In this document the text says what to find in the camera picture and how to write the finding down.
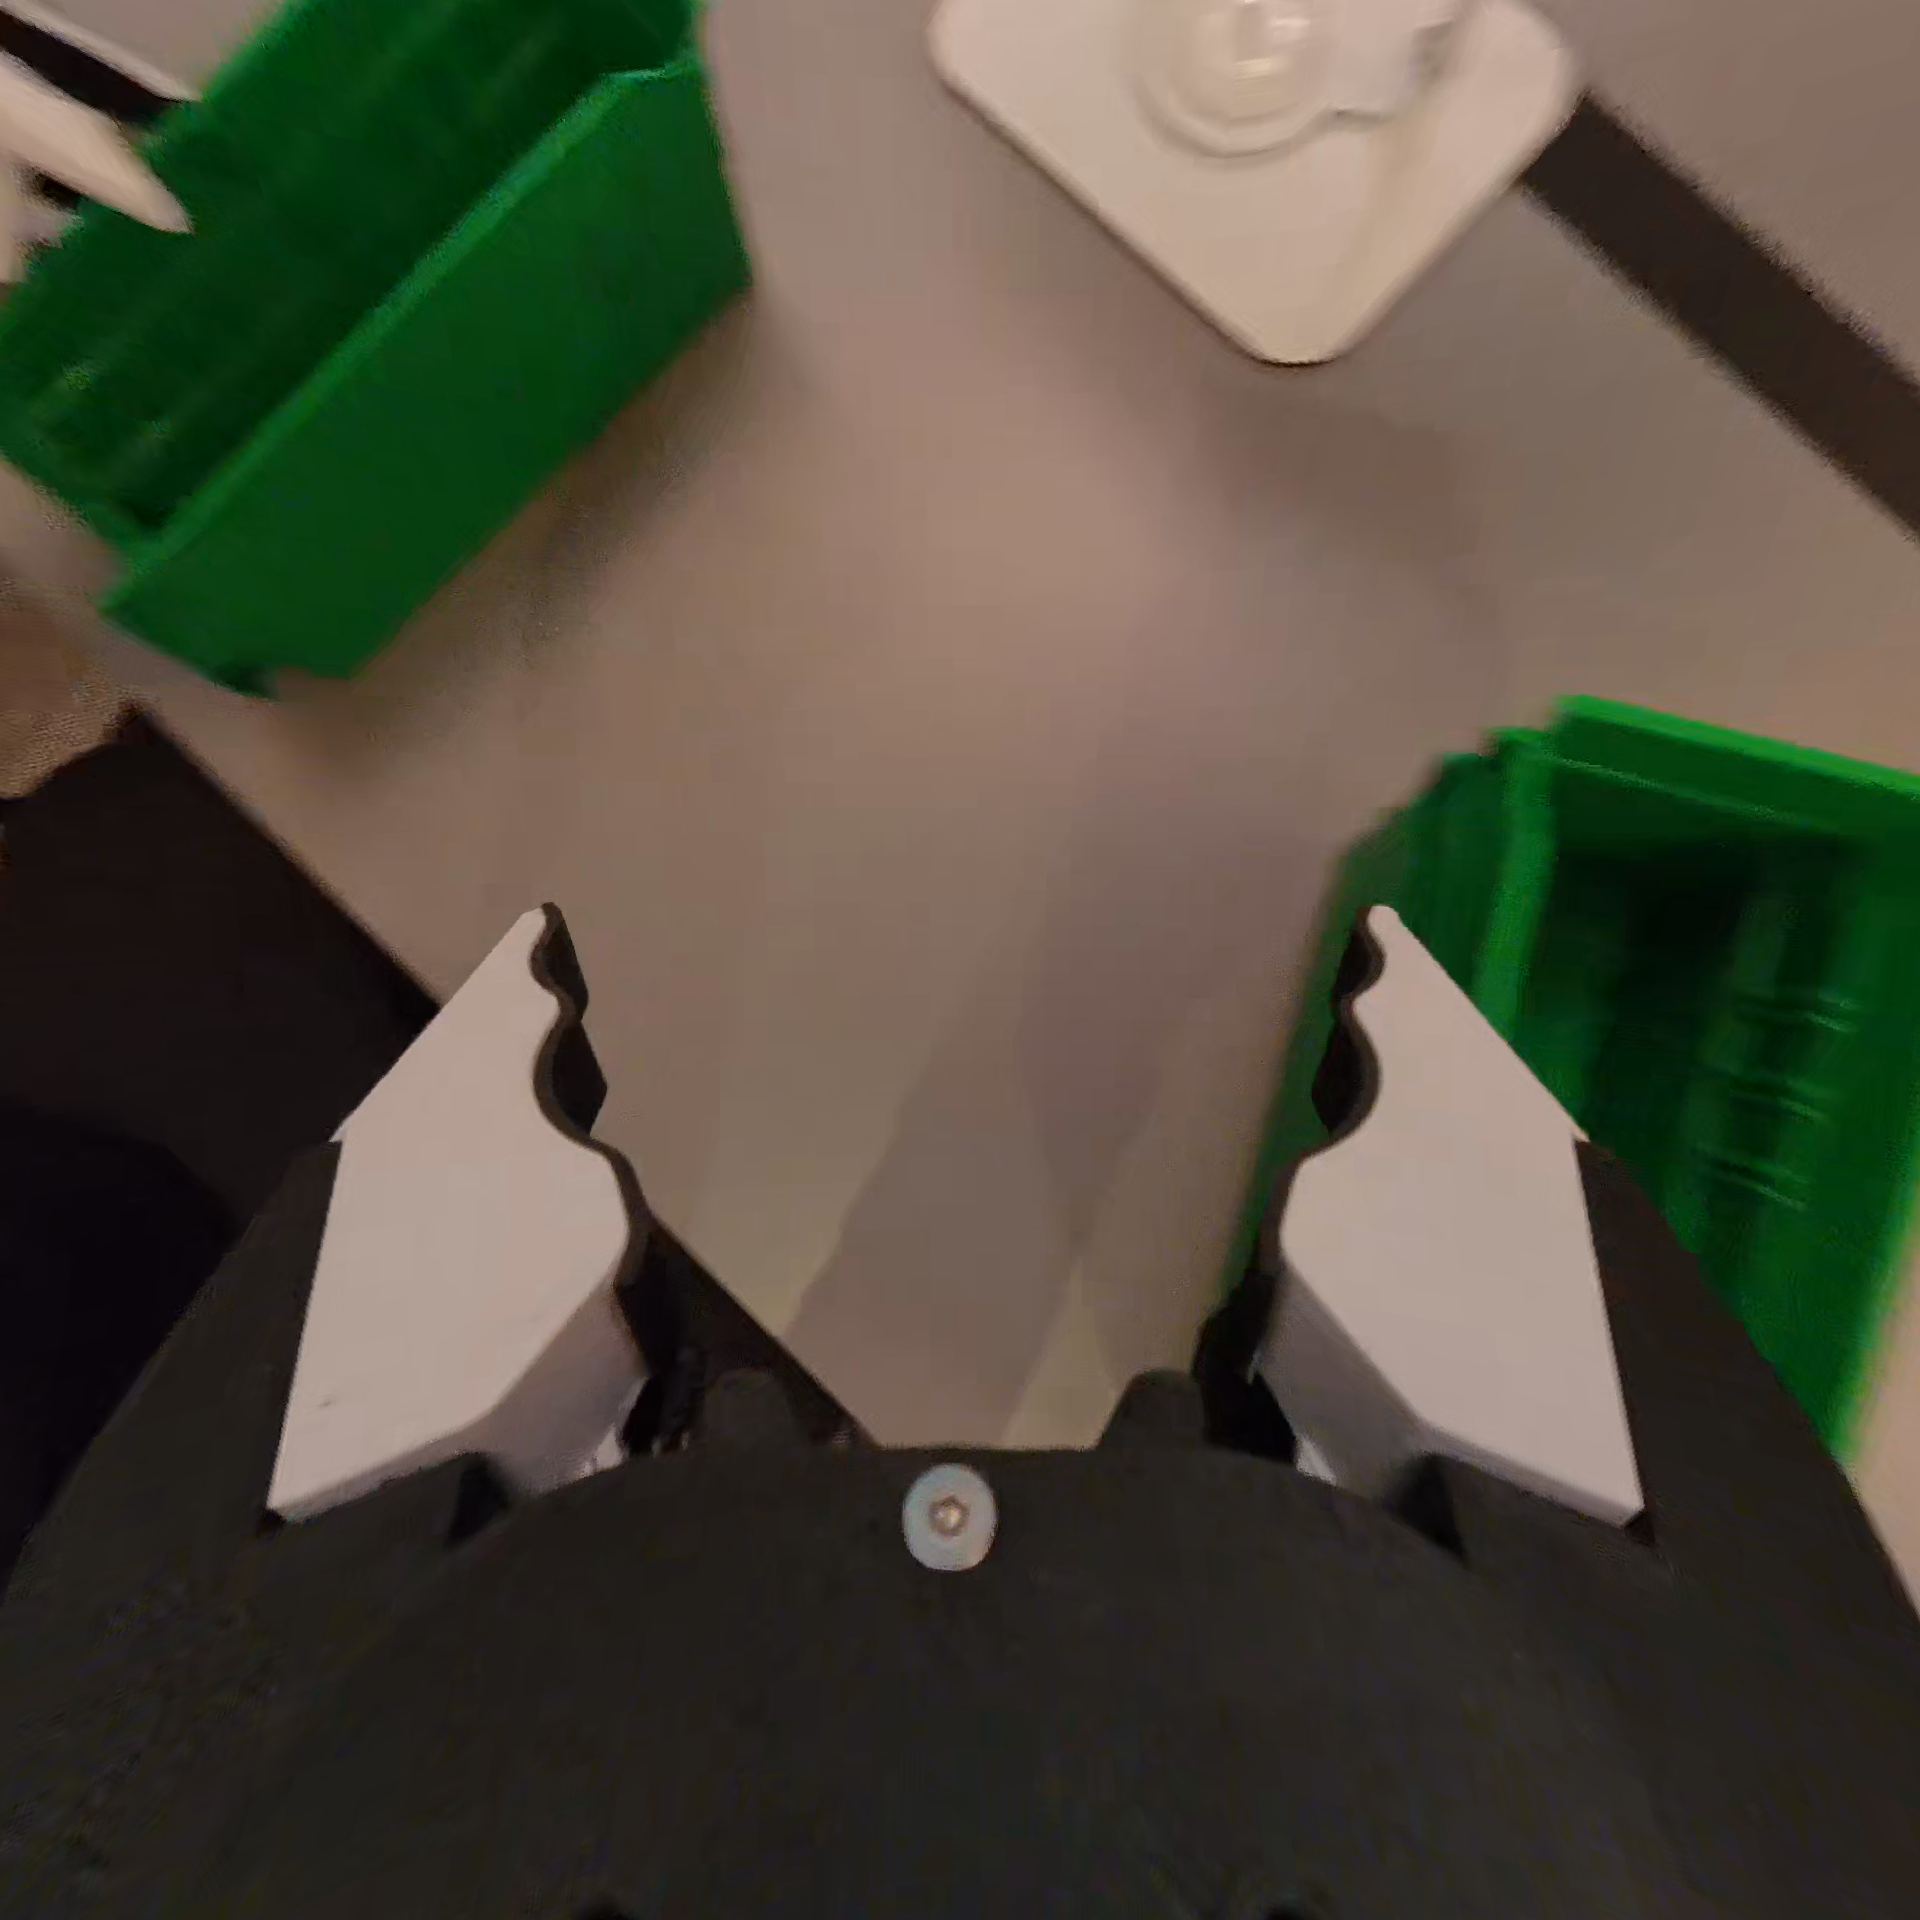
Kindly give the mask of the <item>green plastic bin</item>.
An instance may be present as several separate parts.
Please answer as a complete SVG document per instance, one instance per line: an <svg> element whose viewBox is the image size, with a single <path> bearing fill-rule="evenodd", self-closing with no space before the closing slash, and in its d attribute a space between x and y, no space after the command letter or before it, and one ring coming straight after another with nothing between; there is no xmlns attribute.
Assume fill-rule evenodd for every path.
<svg viewBox="0 0 1920 1920"><path fill-rule="evenodd" d="M103 615L345 678L750 282L689 3L303 3L4 307L4 461Z"/></svg>

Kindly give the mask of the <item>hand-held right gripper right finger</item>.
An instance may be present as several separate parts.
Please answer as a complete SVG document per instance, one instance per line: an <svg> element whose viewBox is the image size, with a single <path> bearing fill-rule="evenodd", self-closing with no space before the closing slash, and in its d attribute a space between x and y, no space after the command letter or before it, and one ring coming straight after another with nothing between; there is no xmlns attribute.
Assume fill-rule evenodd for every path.
<svg viewBox="0 0 1920 1920"><path fill-rule="evenodd" d="M1360 1497L1442 1455L1632 1523L1586 1135L1385 902L1357 915L1330 1013L1324 1134L1197 1340L1209 1443L1310 1455Z"/></svg>

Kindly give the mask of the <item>stack of nested green bins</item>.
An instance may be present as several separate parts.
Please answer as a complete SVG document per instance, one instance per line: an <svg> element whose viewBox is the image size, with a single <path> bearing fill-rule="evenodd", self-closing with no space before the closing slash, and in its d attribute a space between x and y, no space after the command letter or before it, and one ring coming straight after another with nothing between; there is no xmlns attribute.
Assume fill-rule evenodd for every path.
<svg viewBox="0 0 1920 1920"><path fill-rule="evenodd" d="M1333 858L1222 1291L1324 1135L1365 905L1633 1174L1849 1465L1916 1219L1916 774L1592 698L1442 757Z"/></svg>

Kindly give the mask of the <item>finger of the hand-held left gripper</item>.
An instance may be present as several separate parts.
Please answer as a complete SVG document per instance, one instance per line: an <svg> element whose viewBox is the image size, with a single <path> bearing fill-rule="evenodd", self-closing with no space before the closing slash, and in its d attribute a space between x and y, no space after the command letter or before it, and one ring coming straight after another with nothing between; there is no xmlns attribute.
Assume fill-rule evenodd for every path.
<svg viewBox="0 0 1920 1920"><path fill-rule="evenodd" d="M1 155L8 174L33 172L162 234L192 219L117 124L61 94L18 60L1 62Z"/></svg>

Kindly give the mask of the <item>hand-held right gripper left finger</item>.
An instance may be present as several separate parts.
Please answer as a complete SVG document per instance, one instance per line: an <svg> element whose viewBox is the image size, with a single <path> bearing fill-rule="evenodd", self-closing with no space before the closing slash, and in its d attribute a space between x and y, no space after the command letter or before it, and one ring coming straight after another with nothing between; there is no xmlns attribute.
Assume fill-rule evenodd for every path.
<svg viewBox="0 0 1920 1920"><path fill-rule="evenodd" d="M594 1134L607 1084L562 913L524 913L333 1134L268 1508L316 1519L458 1455L516 1497L610 1473L653 1225Z"/></svg>

